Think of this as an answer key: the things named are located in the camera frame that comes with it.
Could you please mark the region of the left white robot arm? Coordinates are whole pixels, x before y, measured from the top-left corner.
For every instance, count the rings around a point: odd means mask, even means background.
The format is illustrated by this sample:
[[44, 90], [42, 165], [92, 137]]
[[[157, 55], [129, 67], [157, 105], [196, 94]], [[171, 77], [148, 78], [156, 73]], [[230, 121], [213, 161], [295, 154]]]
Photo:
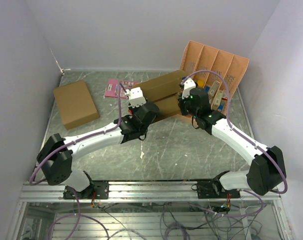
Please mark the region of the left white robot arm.
[[53, 134], [37, 156], [45, 181], [50, 186], [63, 184], [83, 199], [97, 195], [100, 191], [97, 183], [86, 171], [73, 168], [73, 161], [108, 146], [141, 139], [159, 113], [156, 104], [146, 102], [132, 114], [97, 130], [70, 137]]

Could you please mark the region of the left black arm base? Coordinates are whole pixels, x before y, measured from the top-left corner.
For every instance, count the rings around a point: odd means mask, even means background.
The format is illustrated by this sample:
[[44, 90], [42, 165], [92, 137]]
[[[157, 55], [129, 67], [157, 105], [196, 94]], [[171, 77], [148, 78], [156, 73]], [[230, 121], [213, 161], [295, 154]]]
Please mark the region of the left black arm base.
[[[76, 195], [79, 200], [83, 199], [97, 199], [107, 200], [109, 197], [109, 183], [107, 181], [94, 180], [90, 183], [89, 187], [81, 192], [77, 192]], [[63, 192], [64, 200], [75, 200], [75, 194], [71, 187], [66, 186]]]

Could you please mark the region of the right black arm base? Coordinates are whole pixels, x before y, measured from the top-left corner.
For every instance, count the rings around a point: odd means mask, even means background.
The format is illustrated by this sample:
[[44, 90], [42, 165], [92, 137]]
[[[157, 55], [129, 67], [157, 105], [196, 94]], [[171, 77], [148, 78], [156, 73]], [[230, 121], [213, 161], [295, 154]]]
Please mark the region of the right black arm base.
[[238, 199], [241, 197], [237, 189], [225, 190], [219, 182], [204, 179], [191, 186], [196, 191], [198, 199]]

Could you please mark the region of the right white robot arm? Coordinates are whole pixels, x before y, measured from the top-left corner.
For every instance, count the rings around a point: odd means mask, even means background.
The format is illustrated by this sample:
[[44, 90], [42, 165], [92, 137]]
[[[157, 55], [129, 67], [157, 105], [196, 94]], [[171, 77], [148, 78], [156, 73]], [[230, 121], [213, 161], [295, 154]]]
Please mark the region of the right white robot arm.
[[251, 190], [259, 196], [268, 192], [284, 194], [288, 190], [282, 150], [268, 147], [240, 131], [227, 117], [212, 110], [208, 93], [200, 87], [188, 87], [179, 94], [182, 115], [191, 115], [191, 124], [233, 148], [249, 165], [245, 171], [224, 171], [211, 180], [212, 192], [223, 198], [230, 190]]

